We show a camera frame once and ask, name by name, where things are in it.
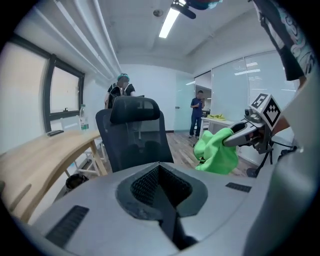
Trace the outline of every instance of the water bottle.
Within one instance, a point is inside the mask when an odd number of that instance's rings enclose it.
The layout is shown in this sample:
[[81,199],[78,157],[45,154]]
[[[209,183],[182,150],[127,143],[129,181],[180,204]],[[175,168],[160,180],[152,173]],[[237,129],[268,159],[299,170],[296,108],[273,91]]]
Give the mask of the water bottle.
[[81,131],[86,132],[89,130],[89,123],[88,123],[88,117],[85,112],[85,104],[81,104],[81,109],[80,109],[80,126],[81,126]]

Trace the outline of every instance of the glass door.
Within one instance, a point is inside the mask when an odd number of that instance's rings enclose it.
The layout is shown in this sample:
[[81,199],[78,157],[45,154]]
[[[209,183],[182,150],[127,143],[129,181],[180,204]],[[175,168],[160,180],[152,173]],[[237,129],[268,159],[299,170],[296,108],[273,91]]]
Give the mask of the glass door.
[[176,75],[174,132],[189,132],[192,99],[195,97],[195,79],[192,75]]

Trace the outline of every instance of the wooden desk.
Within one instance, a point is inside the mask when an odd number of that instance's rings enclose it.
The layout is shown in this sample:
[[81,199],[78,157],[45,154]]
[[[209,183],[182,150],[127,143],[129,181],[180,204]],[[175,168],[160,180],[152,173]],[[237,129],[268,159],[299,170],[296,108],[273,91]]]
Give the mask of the wooden desk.
[[219,120],[219,119],[214,119],[214,118],[207,118],[207,117],[201,117],[202,119],[202,122],[201,122],[201,128],[200,128],[200,138],[202,137],[202,135],[204,134],[204,123],[205,121],[209,121],[211,124],[218,124],[218,125],[221,125],[221,126],[224,126],[224,127],[228,127],[230,125],[232,125],[234,122],[232,121],[222,121],[222,120]]
[[106,175],[95,144],[99,137],[98,131],[44,134],[0,155],[0,180],[5,182],[1,198],[9,211],[27,222],[49,188],[88,148],[100,174]]

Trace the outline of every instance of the wooden floor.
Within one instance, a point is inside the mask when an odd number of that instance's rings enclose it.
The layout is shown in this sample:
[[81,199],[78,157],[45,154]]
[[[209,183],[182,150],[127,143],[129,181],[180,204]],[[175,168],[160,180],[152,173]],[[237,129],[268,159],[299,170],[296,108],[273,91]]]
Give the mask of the wooden floor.
[[[197,143],[197,139],[195,137],[189,138],[189,134],[187,132],[173,132],[166,134],[168,144],[171,150],[171,154],[173,156],[173,161],[175,164],[179,166],[183,166],[185,168],[194,169],[198,164],[196,157],[194,156],[194,144]],[[103,162],[104,167],[108,173],[112,172],[110,162]],[[235,168],[230,175],[235,176],[247,176],[246,170],[248,168],[257,168],[257,166],[239,158],[239,163],[237,168]]]

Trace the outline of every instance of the office chair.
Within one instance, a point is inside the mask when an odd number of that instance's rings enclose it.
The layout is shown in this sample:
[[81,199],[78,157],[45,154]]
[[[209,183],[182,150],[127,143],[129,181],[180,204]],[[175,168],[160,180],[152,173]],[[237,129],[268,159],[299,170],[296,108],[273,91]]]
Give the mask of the office chair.
[[158,161],[174,162],[164,115],[153,99],[118,97],[113,108],[100,110],[95,120],[113,173]]

